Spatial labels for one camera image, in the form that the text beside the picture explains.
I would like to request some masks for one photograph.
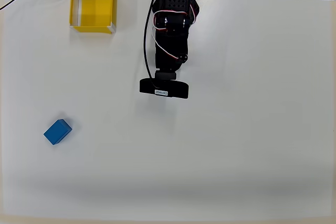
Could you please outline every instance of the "blue block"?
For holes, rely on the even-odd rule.
[[[58,144],[69,134],[72,128],[63,119],[57,120],[45,133],[44,136],[52,143]]]

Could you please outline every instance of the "white surface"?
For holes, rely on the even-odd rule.
[[[118,0],[112,36],[70,30],[69,0],[18,0],[4,10],[6,214],[331,215],[330,2],[197,1],[190,58],[178,72],[187,100],[139,93],[150,0]],[[52,146],[43,133],[59,118],[73,131]]]

